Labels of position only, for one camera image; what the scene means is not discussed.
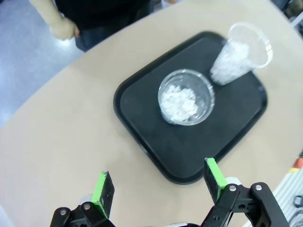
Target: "person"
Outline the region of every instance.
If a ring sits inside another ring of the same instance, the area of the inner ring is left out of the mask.
[[[75,37],[86,52],[122,28],[149,15],[153,0],[30,0],[54,37]]]

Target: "beige tabletop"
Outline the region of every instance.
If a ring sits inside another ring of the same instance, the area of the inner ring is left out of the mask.
[[[219,166],[247,187],[263,181],[275,189],[303,145],[303,42],[269,1],[187,0],[89,51],[0,130],[0,204],[14,225],[49,226],[54,210],[75,208],[104,170],[116,188],[111,220],[117,227],[202,223],[213,205],[205,182],[181,186],[165,179],[116,117],[113,95],[182,41],[204,30],[226,36],[239,21],[271,40],[274,58],[256,71],[268,107]],[[244,223],[235,220],[234,226]]]

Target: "white granules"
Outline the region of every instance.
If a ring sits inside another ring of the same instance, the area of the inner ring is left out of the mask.
[[[249,72],[248,60],[250,46],[236,41],[229,41],[221,50],[210,72],[212,80],[225,85]]]
[[[192,89],[170,85],[162,95],[161,108],[170,120],[186,121],[198,111],[196,95]]]

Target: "floor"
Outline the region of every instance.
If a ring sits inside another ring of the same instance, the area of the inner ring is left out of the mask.
[[[74,40],[53,38],[29,0],[0,4],[0,31],[1,128],[41,86],[83,53]]]

